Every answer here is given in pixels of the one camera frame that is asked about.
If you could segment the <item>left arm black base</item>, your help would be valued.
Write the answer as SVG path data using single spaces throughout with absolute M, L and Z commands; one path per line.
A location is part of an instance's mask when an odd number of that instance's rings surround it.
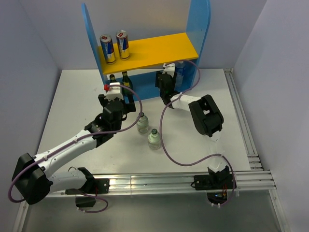
M 67 189 L 66 195 L 81 195 L 81 197 L 75 197 L 75 205 L 78 210 L 85 211 L 86 213 L 98 213 L 105 211 L 108 208 L 108 201 L 100 196 L 100 194 L 107 194 L 109 192 L 110 180 L 104 179 L 92 179 L 87 181 L 79 189 Z M 100 210 L 90 210 L 96 203 L 102 201 L 105 203 L 104 208 Z

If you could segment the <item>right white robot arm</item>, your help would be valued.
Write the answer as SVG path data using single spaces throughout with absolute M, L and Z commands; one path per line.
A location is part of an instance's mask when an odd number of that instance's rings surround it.
M 157 71 L 155 77 L 155 86 L 159 88 L 160 97 L 165 107 L 160 116 L 159 132 L 162 133 L 164 114 L 168 108 L 188 111 L 191 114 L 195 129 L 201 135 L 206 135 L 210 139 L 218 140 L 218 136 L 223 128 L 224 117 L 215 103 L 213 97 L 209 94 L 202 97 L 193 97 L 186 95 L 187 89 L 183 92 L 175 90 L 176 77 L 165 71 Z M 208 166 L 209 183 L 213 188 L 220 188 L 225 181 L 233 177 L 233 170 L 227 158 L 222 154 L 210 154 L 198 161 L 189 164 L 183 164 L 174 160 L 165 148 L 163 137 L 160 135 L 161 145 L 166 156 L 173 163 L 190 167 L 197 165 L 205 160 L 209 160 Z

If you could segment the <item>red bull can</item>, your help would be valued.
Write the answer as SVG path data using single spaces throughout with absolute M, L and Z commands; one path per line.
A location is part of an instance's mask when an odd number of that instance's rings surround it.
M 129 44 L 128 44 L 128 34 L 124 30 L 120 30 L 116 33 L 116 41 L 119 51 L 120 59 L 129 59 L 130 51 L 129 51 Z
M 107 64 L 113 64 L 116 62 L 112 37 L 108 34 L 100 36 L 100 43 L 103 51 L 103 55 Z

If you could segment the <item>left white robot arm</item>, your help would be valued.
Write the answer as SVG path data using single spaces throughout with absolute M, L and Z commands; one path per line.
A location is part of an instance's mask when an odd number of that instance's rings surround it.
M 128 95 L 128 102 L 118 97 L 109 101 L 103 94 L 98 99 L 102 113 L 73 138 L 41 154 L 25 153 L 19 157 L 12 183 L 28 204 L 38 203 L 49 193 L 60 190 L 94 193 L 96 181 L 86 168 L 58 175 L 55 172 L 79 155 L 109 141 L 121 130 L 127 114 L 136 111 L 132 95 Z

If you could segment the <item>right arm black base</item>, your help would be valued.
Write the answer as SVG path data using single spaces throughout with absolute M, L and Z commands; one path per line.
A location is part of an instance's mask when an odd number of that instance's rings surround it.
M 228 190 L 237 187 L 231 174 L 223 179 L 212 174 L 195 175 L 190 186 L 196 191 L 206 191 L 207 199 L 212 204 L 225 203 L 228 200 Z

